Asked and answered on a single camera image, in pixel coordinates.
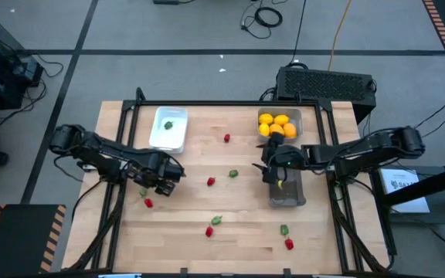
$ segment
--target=gray container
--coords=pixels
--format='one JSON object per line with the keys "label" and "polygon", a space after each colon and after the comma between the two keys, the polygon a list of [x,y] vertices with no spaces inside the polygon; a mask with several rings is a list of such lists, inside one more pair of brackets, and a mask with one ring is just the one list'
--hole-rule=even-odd
{"label": "gray container", "polygon": [[269,136],[263,136],[259,132],[259,116],[262,114],[271,114],[272,117],[276,117],[278,115],[286,115],[290,118],[290,123],[294,124],[294,126],[297,128],[297,136],[295,138],[284,138],[285,144],[294,143],[298,138],[303,134],[303,123],[301,121],[301,111],[294,108],[280,108],[280,107],[262,107],[259,109],[259,113],[257,114],[257,125],[256,125],[256,132],[259,136],[259,141],[261,142],[267,142],[269,140]]}

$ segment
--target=green pepper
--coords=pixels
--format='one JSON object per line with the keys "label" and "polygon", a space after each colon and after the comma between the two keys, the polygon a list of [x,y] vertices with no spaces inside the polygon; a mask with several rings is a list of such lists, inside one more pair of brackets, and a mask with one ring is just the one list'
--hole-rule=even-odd
{"label": "green pepper", "polygon": [[235,178],[238,175],[238,171],[237,170],[231,170],[229,171],[229,176],[231,178]]}
{"label": "green pepper", "polygon": [[173,127],[173,122],[171,121],[167,121],[166,124],[164,124],[164,129],[166,130],[171,129],[171,127]]}
{"label": "green pepper", "polygon": [[140,196],[142,196],[142,198],[145,198],[145,196],[147,196],[146,188],[140,188]]}
{"label": "green pepper", "polygon": [[290,233],[290,230],[288,229],[287,225],[281,225],[281,235],[285,236]]}
{"label": "green pepper", "polygon": [[222,218],[223,216],[222,215],[218,215],[218,216],[215,216],[212,220],[211,220],[211,224],[213,224],[213,225],[219,225],[219,224],[221,224],[221,218]]}

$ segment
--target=red pepper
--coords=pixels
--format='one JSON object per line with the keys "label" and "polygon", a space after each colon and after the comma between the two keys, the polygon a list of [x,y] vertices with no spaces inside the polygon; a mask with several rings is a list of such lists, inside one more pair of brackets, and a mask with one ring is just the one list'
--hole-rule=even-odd
{"label": "red pepper", "polygon": [[284,244],[286,245],[286,248],[287,248],[288,250],[291,250],[291,249],[293,249],[293,247],[294,247],[294,245],[293,245],[293,240],[291,240],[291,239],[286,239],[286,240],[284,240]]}
{"label": "red pepper", "polygon": [[207,180],[207,185],[208,186],[211,186],[211,185],[213,185],[213,184],[215,184],[216,183],[216,178],[209,178],[208,180]]}
{"label": "red pepper", "polygon": [[210,236],[212,236],[212,233],[214,232],[214,229],[212,228],[212,227],[207,227],[207,230],[206,230],[206,236],[207,237],[210,237]]}
{"label": "red pepper", "polygon": [[154,203],[153,203],[152,200],[150,200],[149,198],[146,198],[146,199],[144,200],[144,203],[145,203],[145,205],[146,205],[148,208],[151,208],[151,207],[154,206]]}

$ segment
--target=black metal frame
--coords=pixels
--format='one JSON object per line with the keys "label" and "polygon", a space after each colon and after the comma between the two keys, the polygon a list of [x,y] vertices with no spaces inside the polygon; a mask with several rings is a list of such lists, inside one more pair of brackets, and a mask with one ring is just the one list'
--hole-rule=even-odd
{"label": "black metal frame", "polygon": [[[208,101],[208,100],[146,100],[141,90],[137,90],[137,99],[136,100],[124,100],[123,106],[121,108],[121,116],[120,116],[120,123],[117,130],[117,137],[116,141],[121,142],[123,135],[124,135],[124,129],[126,125],[126,117],[129,110],[133,109],[133,117],[131,121],[130,126],[130,133],[128,135],[128,146],[132,146],[134,142],[134,136],[136,134],[136,127],[137,127],[137,120],[138,120],[138,112],[140,110],[141,106],[168,106],[168,105],[174,105],[174,106],[258,106],[258,107],[271,107],[271,106],[291,106],[291,107],[313,107],[315,110],[315,116],[317,119],[317,127],[318,127],[318,133],[319,133],[319,140],[321,144],[327,144],[326,137],[325,137],[325,131],[324,131],[324,123],[322,119],[322,113],[321,108],[322,106],[319,105],[319,103],[316,100],[305,100],[301,101],[300,103],[297,103],[296,101]],[[338,135],[335,128],[335,121],[331,110],[326,110],[327,116],[328,116],[328,124],[329,124],[329,130],[331,131],[331,139],[333,144],[338,144]],[[328,191],[331,199],[331,206],[333,204],[333,199],[337,199],[337,196],[335,195],[335,182],[334,179],[331,177],[331,175],[326,176],[327,184],[328,184]],[[120,190],[126,189],[126,183],[119,185]],[[110,203],[111,203],[111,197],[113,193],[114,185],[108,184],[106,195],[104,196],[104,204],[100,216],[100,224],[99,228],[103,226],[105,223],[107,216],[109,215],[110,211]],[[355,220],[353,218],[353,211],[352,211],[352,205],[351,200],[349,198],[348,193],[348,187],[344,188],[344,195],[345,195],[345,212],[346,212],[346,218],[348,220],[348,223],[353,227],[355,230]],[[336,235],[336,241],[338,244],[338,255],[339,255],[339,261],[341,264],[341,271],[343,273],[347,273],[350,271],[348,266],[348,259],[346,256],[345,251],[345,242],[344,242],[344,236],[342,232],[342,227],[339,224],[337,219],[333,220],[334,226],[335,226],[335,235]],[[113,227],[113,232],[111,233],[110,238],[110,246],[108,250],[107,255],[107,264],[106,268],[112,270],[114,266],[114,257],[116,253],[116,247],[117,247],[117,238],[119,235],[119,227],[121,223],[121,217],[115,222]],[[99,267],[99,261],[100,261],[100,253],[102,251],[102,248],[99,248],[94,254],[93,261],[91,267],[98,268]],[[353,246],[353,254],[355,259],[355,266],[356,270],[359,271],[358,274],[364,271],[363,264],[362,264],[362,257],[358,250]],[[285,269],[284,270],[284,276],[287,276],[286,273],[289,273],[290,270]],[[179,274],[154,274],[149,273],[149,276],[179,276]],[[214,276],[214,274],[200,274],[201,277],[203,276]],[[235,275],[235,276],[241,276],[241,277],[251,277],[255,275]],[[281,277],[282,275],[263,275],[265,277]],[[300,275],[302,277],[310,277],[309,275]]]}

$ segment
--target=floor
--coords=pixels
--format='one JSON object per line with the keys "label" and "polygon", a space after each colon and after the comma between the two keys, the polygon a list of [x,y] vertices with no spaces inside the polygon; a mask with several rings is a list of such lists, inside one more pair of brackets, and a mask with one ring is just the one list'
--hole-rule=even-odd
{"label": "floor", "polygon": [[[249,4],[243,0],[174,6],[148,0],[0,0],[0,23],[27,49],[65,66],[57,77],[45,78],[48,95],[32,112],[0,127],[0,150],[11,157],[0,168],[0,204],[19,203],[27,184],[35,184],[33,192],[25,192],[31,203],[73,207],[79,184],[53,167],[54,155],[41,145],[46,129],[81,124],[93,130],[100,103],[133,99],[137,86],[149,100],[256,100],[290,61],[302,3],[276,5],[284,22],[269,39],[259,40],[239,28]],[[346,3],[306,2],[295,59],[327,69]],[[256,25],[251,31],[267,34]],[[422,0],[354,0],[336,49],[332,70],[372,74],[378,83],[373,131],[417,124],[445,104],[445,45]],[[44,66],[49,73],[58,70]],[[444,119],[445,111],[420,130],[424,134]],[[445,125],[424,142],[424,156],[404,163],[445,165]],[[81,175],[73,161],[62,165]],[[445,235],[445,226],[437,228]],[[69,231],[67,218],[54,270]],[[445,276],[445,245],[428,229],[395,225],[394,234],[395,271]]]}

